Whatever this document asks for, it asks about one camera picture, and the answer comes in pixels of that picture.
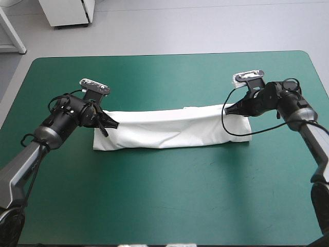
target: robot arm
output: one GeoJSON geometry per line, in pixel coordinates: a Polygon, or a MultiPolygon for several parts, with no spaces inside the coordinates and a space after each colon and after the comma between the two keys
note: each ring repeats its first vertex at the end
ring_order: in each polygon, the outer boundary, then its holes
{"type": "Polygon", "coordinates": [[[302,97],[299,82],[289,78],[280,82],[264,83],[264,72],[253,70],[233,76],[235,88],[248,87],[245,97],[225,108],[225,113],[260,116],[277,110],[277,118],[285,120],[289,128],[303,137],[318,168],[311,178],[311,198],[324,236],[310,246],[329,245],[329,133],[317,124],[318,114],[302,97]]]}
{"type": "Polygon", "coordinates": [[[16,246],[25,217],[22,213],[26,197],[23,187],[36,173],[41,159],[52,149],[59,148],[78,126],[116,129],[118,122],[100,108],[101,100],[109,94],[109,88],[101,83],[82,79],[83,99],[73,94],[54,98],[51,114],[34,131],[34,140],[8,165],[0,170],[0,246],[16,246]]]}

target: white table leg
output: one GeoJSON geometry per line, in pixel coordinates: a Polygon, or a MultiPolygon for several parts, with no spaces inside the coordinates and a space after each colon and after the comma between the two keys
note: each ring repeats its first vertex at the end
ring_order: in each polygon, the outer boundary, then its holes
{"type": "Polygon", "coordinates": [[[10,38],[11,42],[13,43],[13,46],[11,45],[0,45],[0,52],[13,52],[13,51],[18,51],[20,54],[25,54],[26,53],[26,48],[16,33],[15,29],[9,22],[6,14],[0,7],[0,25],[3,27],[4,31],[10,38]]]}

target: green tabletop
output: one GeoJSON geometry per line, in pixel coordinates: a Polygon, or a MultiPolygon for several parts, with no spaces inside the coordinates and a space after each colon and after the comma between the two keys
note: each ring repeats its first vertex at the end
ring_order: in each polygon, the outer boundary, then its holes
{"type": "MultiPolygon", "coordinates": [[[[40,58],[0,130],[0,164],[22,150],[50,99],[79,89],[82,78],[111,87],[106,110],[150,111],[223,103],[232,75],[252,69],[267,82],[298,78],[329,126],[328,97],[302,51],[40,58]]],[[[282,120],[271,111],[250,122],[255,131],[282,120]]],[[[45,157],[21,243],[307,244],[321,236],[310,200],[317,165],[287,126],[249,143],[163,150],[94,151],[93,136],[79,128],[45,157]]]]}

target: folded towel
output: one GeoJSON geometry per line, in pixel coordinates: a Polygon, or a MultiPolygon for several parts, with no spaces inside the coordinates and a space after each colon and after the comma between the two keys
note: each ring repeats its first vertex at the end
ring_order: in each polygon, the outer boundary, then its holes
{"type": "MultiPolygon", "coordinates": [[[[118,129],[106,129],[108,137],[95,129],[94,149],[177,148],[250,141],[251,136],[239,137],[225,132],[221,120],[222,107],[219,104],[166,111],[105,111],[120,124],[118,129]]],[[[232,133],[251,132],[247,117],[224,115],[224,123],[232,133]]]]}

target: gray floor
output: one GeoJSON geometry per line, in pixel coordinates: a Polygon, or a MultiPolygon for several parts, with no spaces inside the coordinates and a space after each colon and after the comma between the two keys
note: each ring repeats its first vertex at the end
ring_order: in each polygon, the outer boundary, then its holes
{"type": "MultiPolygon", "coordinates": [[[[329,92],[329,1],[98,0],[91,26],[62,30],[49,26],[38,0],[5,12],[28,52],[18,65],[0,56],[0,64],[16,67],[0,103],[0,126],[38,57],[304,50],[329,92]]],[[[10,74],[0,66],[3,85],[10,74]]]]}

